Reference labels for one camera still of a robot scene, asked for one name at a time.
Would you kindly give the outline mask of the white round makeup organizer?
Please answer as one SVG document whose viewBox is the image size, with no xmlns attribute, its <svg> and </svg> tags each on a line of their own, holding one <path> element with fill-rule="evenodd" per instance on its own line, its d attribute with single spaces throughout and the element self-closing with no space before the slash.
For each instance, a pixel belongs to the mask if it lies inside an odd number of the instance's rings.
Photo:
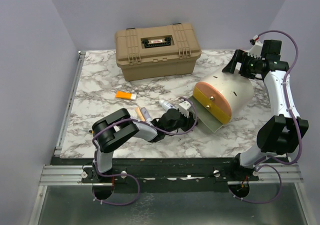
<svg viewBox="0 0 320 225">
<path fill-rule="evenodd" d="M 228 124 L 254 97 L 251 81 L 238 69 L 234 73 L 222 70 L 220 67 L 197 82 L 189 98 L 202 126 L 213 133 Z"/>
</svg>

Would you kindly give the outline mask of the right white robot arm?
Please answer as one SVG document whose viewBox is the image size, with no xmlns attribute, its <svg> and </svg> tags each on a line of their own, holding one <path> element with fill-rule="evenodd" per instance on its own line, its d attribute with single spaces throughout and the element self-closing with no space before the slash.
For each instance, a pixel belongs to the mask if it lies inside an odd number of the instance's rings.
<svg viewBox="0 0 320 225">
<path fill-rule="evenodd" d="M 302 138 L 309 128 L 309 122 L 298 113 L 290 87 L 291 66 L 281 60 L 280 40 L 250 40 L 249 51 L 237 49 L 223 73 L 234 74 L 240 64 L 238 74 L 247 79 L 261 75 L 267 91 L 272 117 L 258 131 L 256 145 L 238 155 L 238 163 L 230 167 L 229 174 L 240 181 L 262 161 L 274 159 L 277 155 L 298 151 L 291 161 L 296 163 L 302 154 Z"/>
</svg>

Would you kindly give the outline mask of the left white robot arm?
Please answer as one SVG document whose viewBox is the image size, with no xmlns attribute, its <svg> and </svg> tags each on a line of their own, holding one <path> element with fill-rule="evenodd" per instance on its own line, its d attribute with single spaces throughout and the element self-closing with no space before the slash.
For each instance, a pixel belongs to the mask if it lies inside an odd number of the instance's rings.
<svg viewBox="0 0 320 225">
<path fill-rule="evenodd" d="M 95 146 L 93 176 L 97 181 L 106 182 L 111 175 L 114 151 L 131 138 L 156 143 L 165 136 L 184 135 L 191 132 L 198 119 L 190 114 L 183 115 L 178 109 L 170 108 L 160 118 L 142 121 L 133 118 L 127 109 L 121 108 L 96 121 L 92 127 Z"/>
</svg>

